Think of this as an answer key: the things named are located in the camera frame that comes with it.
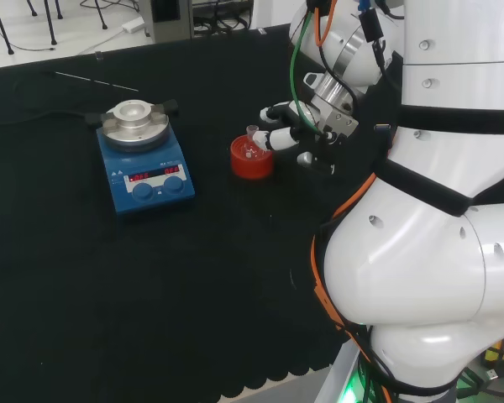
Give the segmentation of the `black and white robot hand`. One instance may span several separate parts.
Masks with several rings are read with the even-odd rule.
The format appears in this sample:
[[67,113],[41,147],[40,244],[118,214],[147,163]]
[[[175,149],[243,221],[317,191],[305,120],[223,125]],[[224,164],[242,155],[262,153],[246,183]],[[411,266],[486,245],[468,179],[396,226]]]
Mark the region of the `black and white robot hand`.
[[265,151],[282,151],[298,144],[313,144],[321,136],[300,118],[294,101],[279,102],[260,111],[252,141]]

